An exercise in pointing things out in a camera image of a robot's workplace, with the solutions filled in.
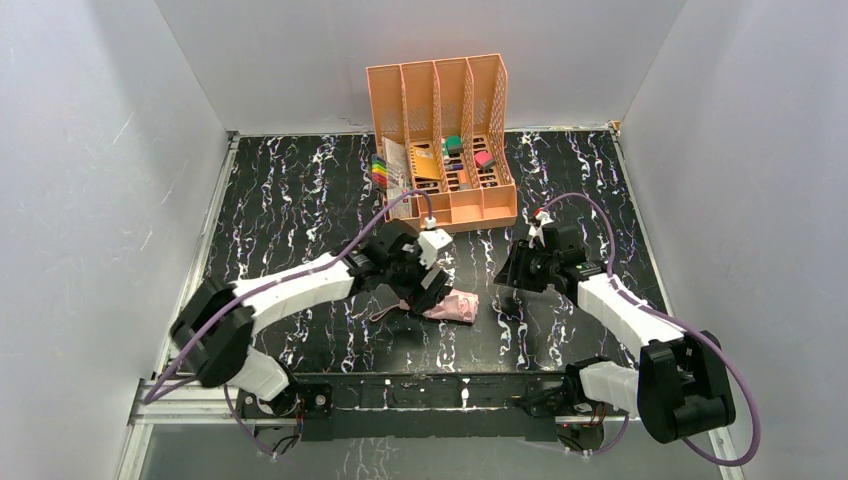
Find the metal frame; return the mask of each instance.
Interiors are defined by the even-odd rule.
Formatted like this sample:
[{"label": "metal frame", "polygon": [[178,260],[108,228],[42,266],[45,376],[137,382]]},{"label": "metal frame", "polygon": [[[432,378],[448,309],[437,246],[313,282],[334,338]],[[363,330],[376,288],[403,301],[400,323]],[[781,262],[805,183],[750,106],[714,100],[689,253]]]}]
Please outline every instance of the metal frame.
[{"label": "metal frame", "polygon": [[[624,158],[624,154],[621,150],[620,143],[618,141],[617,131],[612,128],[609,124],[598,124],[598,125],[586,125],[586,126],[544,126],[544,127],[523,127],[523,128],[513,128],[507,129],[507,132],[520,132],[520,131],[602,131],[609,130],[613,136],[613,143],[615,146],[616,154],[619,158],[619,164],[621,165],[622,173],[624,174],[625,182],[627,182],[627,188],[630,189],[630,178],[627,174],[627,166]],[[337,135],[364,135],[368,134],[368,132],[343,132],[338,133]],[[230,176],[230,173],[233,168],[233,164],[235,163],[235,157],[238,150],[238,144],[241,138],[243,137],[259,137],[259,136],[267,136],[267,135],[240,135],[238,132],[234,132],[230,138],[230,143],[227,149],[227,155],[224,159],[223,165],[221,166],[221,172],[218,177],[218,183],[215,187],[215,191],[212,196],[212,200],[210,202],[209,210],[206,215],[206,219],[203,223],[203,228],[200,232],[200,238],[198,239],[197,247],[195,249],[195,257],[192,262],[191,269],[186,277],[185,285],[183,287],[182,294],[180,296],[180,302],[178,305],[178,310],[175,312],[174,316],[178,313],[179,309],[185,304],[188,300],[190,294],[197,288],[202,276],[203,270],[205,268],[206,257],[208,256],[209,249],[212,244],[212,236],[214,234],[214,227],[216,225],[216,220],[218,214],[221,211],[221,207],[224,201],[224,194],[226,192],[227,182]],[[636,199],[633,196],[633,192],[631,191],[631,201],[633,203],[634,209],[636,211],[636,218],[639,221],[639,228],[642,231],[642,236],[645,238],[646,248],[648,250],[648,256],[651,259],[651,266],[653,267],[654,274],[657,278],[657,282],[660,288],[660,293],[662,295],[663,301],[666,304],[666,308],[668,309],[669,314],[672,314],[671,305],[669,303],[668,294],[665,289],[665,285],[662,281],[662,277],[660,276],[659,269],[657,268],[656,261],[653,255],[653,249],[651,248],[651,243],[647,232],[645,231],[644,223],[642,221],[642,214],[639,211],[639,206],[636,203]],[[167,362],[173,358],[175,351],[173,349],[172,343],[170,339],[165,341],[165,344],[162,347],[162,350],[159,355],[159,360],[156,364],[156,368],[158,372],[161,372],[162,369],[165,368]],[[152,386],[152,382],[143,381],[139,385],[139,389],[136,393],[136,397],[134,399],[133,408],[128,421],[129,432],[127,435],[127,440],[124,445],[124,450],[121,456],[121,462],[119,464],[118,473],[116,478],[118,480],[137,480],[140,478],[142,468],[144,466],[144,461],[146,458],[147,450],[150,444],[150,438],[153,433],[153,428],[155,425],[159,424],[230,424],[233,422],[232,415],[229,412],[229,408],[226,405],[226,401],[223,395],[223,389],[204,389],[200,387],[198,384],[191,383],[186,385],[184,388],[172,392],[164,399],[156,402],[153,405],[145,406],[141,404],[141,398],[149,391]],[[238,397],[238,392],[233,389],[231,390],[231,394],[233,395],[233,399]],[[623,421],[623,416],[610,416],[605,420],[606,422],[619,423]],[[591,417],[586,416],[559,416],[555,417],[554,421],[557,423],[585,423],[589,422]],[[290,426],[294,425],[293,419],[287,418],[275,418],[275,419],[259,419],[259,420],[248,420],[246,421],[249,425],[280,425],[280,426]],[[710,432],[710,441],[713,445],[713,450],[715,450],[716,455],[722,459],[732,459],[737,458],[736,452],[733,447],[732,439],[730,438],[729,432],[727,428],[720,428]],[[720,467],[720,472],[722,478],[724,480],[743,480],[744,476],[742,474],[741,468],[728,468],[728,467]]]}]

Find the yellow notepad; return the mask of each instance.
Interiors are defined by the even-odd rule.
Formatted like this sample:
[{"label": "yellow notepad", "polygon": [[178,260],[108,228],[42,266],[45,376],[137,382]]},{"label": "yellow notepad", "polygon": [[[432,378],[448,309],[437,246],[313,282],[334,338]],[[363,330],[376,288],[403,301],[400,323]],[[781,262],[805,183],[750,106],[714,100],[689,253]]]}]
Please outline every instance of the yellow notepad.
[{"label": "yellow notepad", "polygon": [[432,149],[410,147],[409,158],[412,160],[412,176],[431,180],[442,178],[439,173],[439,164],[436,163],[439,159],[433,155]]}]

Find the wall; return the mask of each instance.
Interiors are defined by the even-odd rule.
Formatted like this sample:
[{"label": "wall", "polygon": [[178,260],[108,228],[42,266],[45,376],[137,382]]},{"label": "wall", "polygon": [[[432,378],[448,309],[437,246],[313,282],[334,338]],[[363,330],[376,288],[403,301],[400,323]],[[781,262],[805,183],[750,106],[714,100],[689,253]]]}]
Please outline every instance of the wall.
[{"label": "wall", "polygon": [[365,67],[501,53],[507,126],[620,119],[684,0],[157,0],[228,130],[373,130]]},{"label": "wall", "polygon": [[114,478],[226,133],[152,0],[0,2],[0,471]]},{"label": "wall", "polygon": [[675,313],[757,395],[750,479],[844,475],[846,23],[841,2],[690,1],[622,126]]}]

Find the orange plastic rack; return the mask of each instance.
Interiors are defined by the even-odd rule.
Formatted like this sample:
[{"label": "orange plastic rack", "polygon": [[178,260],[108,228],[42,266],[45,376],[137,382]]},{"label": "orange plastic rack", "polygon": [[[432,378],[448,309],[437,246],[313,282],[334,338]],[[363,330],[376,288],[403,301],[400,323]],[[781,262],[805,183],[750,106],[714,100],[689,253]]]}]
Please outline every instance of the orange plastic rack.
[{"label": "orange plastic rack", "polygon": [[[437,226],[465,232],[513,225],[518,206],[504,155],[507,74],[500,54],[369,67],[366,73],[380,155],[383,137],[407,152],[430,149],[439,159],[444,138],[462,139],[457,158],[471,188],[457,190],[459,171],[446,172],[442,161],[441,178],[422,188],[438,189],[430,195]],[[473,156],[482,150],[492,154],[494,167],[477,169]],[[421,229],[426,213],[426,201],[416,197],[412,216],[402,220]]]}]

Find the floor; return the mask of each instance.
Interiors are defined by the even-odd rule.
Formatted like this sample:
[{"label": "floor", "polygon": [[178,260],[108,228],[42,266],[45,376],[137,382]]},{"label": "floor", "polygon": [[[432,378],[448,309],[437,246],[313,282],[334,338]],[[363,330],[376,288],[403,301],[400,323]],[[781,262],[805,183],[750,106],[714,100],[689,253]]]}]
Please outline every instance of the floor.
[{"label": "floor", "polygon": [[[380,207],[367,173],[374,152],[369,135],[241,139],[206,274],[226,280],[266,275],[344,244]],[[456,288],[479,295],[474,326],[399,311],[371,323],[370,315],[397,301],[385,288],[278,322],[260,334],[257,348],[295,373],[558,370],[599,353],[629,362],[600,323],[554,292],[492,283],[514,232],[525,234],[527,216],[558,193],[582,191],[611,217],[617,273],[628,288],[663,307],[612,134],[508,133],[506,154],[519,192],[515,227],[456,234],[443,262]],[[586,205],[555,212],[583,230],[590,258],[607,258],[601,220]]]},{"label": "floor", "polygon": [[[519,191],[514,228],[460,233],[444,261],[454,285],[480,295],[474,326],[395,313],[377,291],[322,305],[266,329],[258,348],[298,372],[510,372],[558,370],[603,353],[631,358],[591,317],[555,294],[527,294],[492,284],[514,232],[560,192],[582,191],[610,214],[616,272],[654,306],[663,307],[657,278],[609,131],[508,133],[507,157]],[[351,238],[380,207],[367,166],[370,136],[243,138],[227,185],[206,274],[227,280],[277,272]],[[590,256],[606,259],[600,219],[585,205],[565,205],[556,218],[579,225]],[[607,422],[608,435],[617,424]],[[708,445],[706,436],[695,439]],[[682,443],[660,445],[635,422],[605,457],[564,456],[555,443],[520,438],[364,438],[305,442],[271,461],[235,426],[157,425],[143,479],[281,478],[440,479],[555,478],[717,479],[718,469]]]}]

